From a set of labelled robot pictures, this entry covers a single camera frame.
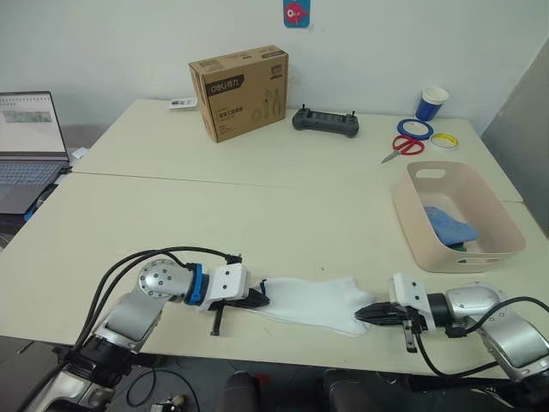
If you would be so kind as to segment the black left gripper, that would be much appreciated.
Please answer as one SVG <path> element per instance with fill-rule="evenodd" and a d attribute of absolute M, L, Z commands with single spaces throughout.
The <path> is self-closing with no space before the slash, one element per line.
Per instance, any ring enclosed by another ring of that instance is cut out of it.
<path fill-rule="evenodd" d="M 210 332 L 211 336 L 220 335 L 220 326 L 222 321 L 223 312 L 226 306 L 232 306 L 237 308 L 258 308 L 268 306 L 270 299 L 267 296 L 266 291 L 266 279 L 262 279 L 255 289 L 250 289 L 245 299 L 241 300 L 219 300 L 212 303 L 209 307 L 211 312 L 214 312 L 214 323 Z"/>

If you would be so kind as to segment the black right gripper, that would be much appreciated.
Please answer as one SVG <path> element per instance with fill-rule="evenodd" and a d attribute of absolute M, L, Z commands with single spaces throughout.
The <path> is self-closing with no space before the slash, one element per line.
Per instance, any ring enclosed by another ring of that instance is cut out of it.
<path fill-rule="evenodd" d="M 418 309 L 391 302 L 377 302 L 360 308 L 355 318 L 378 326 L 402 326 L 407 352 L 418 352 L 415 338 L 425 330 L 425 320 Z"/>

